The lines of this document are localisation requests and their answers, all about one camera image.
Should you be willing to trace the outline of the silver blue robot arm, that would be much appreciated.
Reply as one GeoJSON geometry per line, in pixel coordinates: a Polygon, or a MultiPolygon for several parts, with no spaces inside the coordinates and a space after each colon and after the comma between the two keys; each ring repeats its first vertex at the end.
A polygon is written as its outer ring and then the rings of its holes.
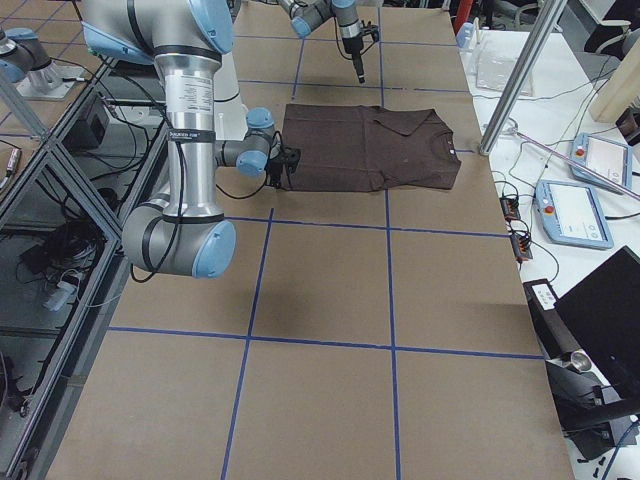
{"type": "Polygon", "coordinates": [[[336,32],[344,49],[344,57],[351,61],[358,82],[365,83],[362,61],[366,25],[359,19],[356,2],[335,1],[278,1],[287,13],[291,26],[299,38],[306,38],[329,20],[335,21],[336,32]]]}
{"type": "Polygon", "coordinates": [[[236,230],[216,203],[214,77],[234,46],[225,1],[89,1],[87,46],[155,67],[165,92],[169,180],[124,223],[122,245],[149,274],[221,276],[236,230]]]}

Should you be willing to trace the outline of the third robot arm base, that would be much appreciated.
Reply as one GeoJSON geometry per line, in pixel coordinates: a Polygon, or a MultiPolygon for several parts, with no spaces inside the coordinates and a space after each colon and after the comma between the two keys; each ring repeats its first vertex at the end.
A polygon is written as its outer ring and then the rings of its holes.
{"type": "Polygon", "coordinates": [[[1,30],[1,74],[31,100],[62,100],[83,82],[85,69],[61,66],[29,28],[1,30]]]}

